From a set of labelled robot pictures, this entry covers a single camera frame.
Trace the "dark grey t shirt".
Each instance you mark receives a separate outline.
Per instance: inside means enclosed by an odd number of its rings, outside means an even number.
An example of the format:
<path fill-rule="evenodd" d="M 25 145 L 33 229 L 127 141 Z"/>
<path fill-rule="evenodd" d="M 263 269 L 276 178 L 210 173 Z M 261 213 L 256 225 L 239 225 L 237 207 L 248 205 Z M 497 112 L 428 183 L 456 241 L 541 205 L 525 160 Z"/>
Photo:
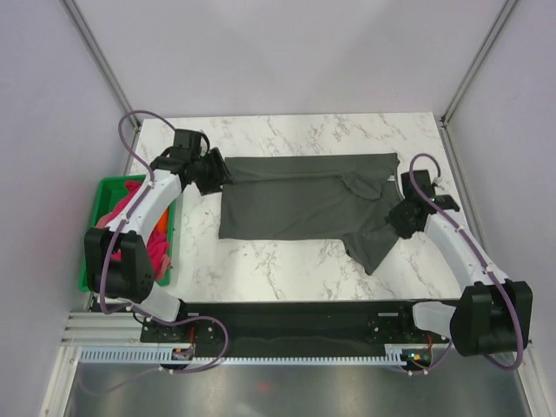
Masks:
<path fill-rule="evenodd" d="M 222 239 L 340 240 L 372 274 L 398 241 L 387 222 L 400 203 L 395 153 L 232 157 L 221 202 Z"/>

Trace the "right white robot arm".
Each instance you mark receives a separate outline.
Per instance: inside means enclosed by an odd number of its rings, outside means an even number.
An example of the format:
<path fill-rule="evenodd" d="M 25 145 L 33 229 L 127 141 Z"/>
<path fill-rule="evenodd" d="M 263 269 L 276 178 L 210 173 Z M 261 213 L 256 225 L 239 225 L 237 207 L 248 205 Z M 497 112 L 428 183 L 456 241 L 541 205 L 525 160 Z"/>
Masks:
<path fill-rule="evenodd" d="M 450 196 L 448 209 L 435 212 L 424 202 L 404 200 L 387 215 L 387 223 L 404 239 L 424 233 L 441 252 L 462 290 L 457 301 L 419 301 L 398 320 L 406 341 L 428 332 L 447 337 L 462 356 L 515 354 L 519 365 L 529 336 L 533 291 L 512 281 L 487 256 L 467 229 L 465 217 Z"/>

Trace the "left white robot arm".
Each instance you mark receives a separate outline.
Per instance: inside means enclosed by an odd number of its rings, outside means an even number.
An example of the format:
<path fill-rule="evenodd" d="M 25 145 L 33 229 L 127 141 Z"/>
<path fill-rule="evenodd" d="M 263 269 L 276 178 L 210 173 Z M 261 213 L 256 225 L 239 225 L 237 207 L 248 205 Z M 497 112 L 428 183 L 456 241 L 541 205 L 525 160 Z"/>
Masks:
<path fill-rule="evenodd" d="M 156 284 L 147 244 L 163 212 L 188 185 L 201 195 L 218 193 L 230 173 L 217 148 L 169 147 L 150 164 L 138 162 L 148 170 L 141 187 L 115 219 L 84 236 L 88 287 L 98 294 L 103 313 L 135 309 L 159 321 L 171 341 L 183 341 L 191 322 L 178 313 L 180 300 Z"/>

